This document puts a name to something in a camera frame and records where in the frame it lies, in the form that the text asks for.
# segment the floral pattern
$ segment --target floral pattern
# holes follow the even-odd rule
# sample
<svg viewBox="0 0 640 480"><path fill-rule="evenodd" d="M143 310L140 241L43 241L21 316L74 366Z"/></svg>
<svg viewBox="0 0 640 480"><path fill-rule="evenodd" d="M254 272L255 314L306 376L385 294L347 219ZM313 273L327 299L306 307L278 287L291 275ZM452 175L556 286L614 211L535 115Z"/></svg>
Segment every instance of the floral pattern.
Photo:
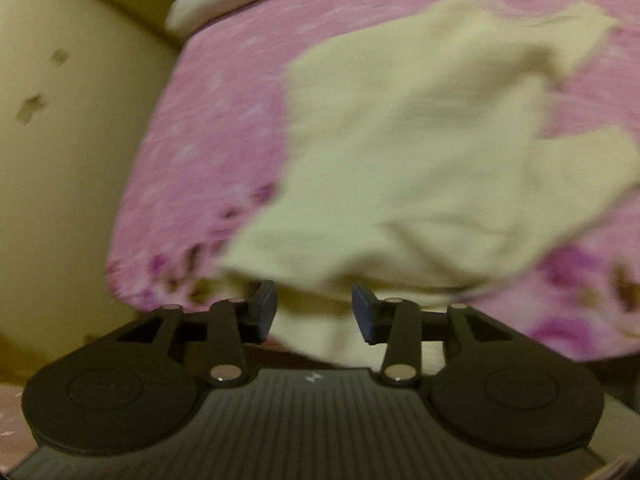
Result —
<svg viewBox="0 0 640 480"><path fill-rule="evenodd" d="M122 200L108 287L142 310L207 308L216 262L277 194L286 162L284 67L327 38L437 0L263 0L186 45ZM573 0L484 0L510 16ZM555 95L546 135L619 123L640 142L640 0L591 0L620 18L598 58ZM498 291L471 301L575 359L640 351L640 194Z"/></svg>

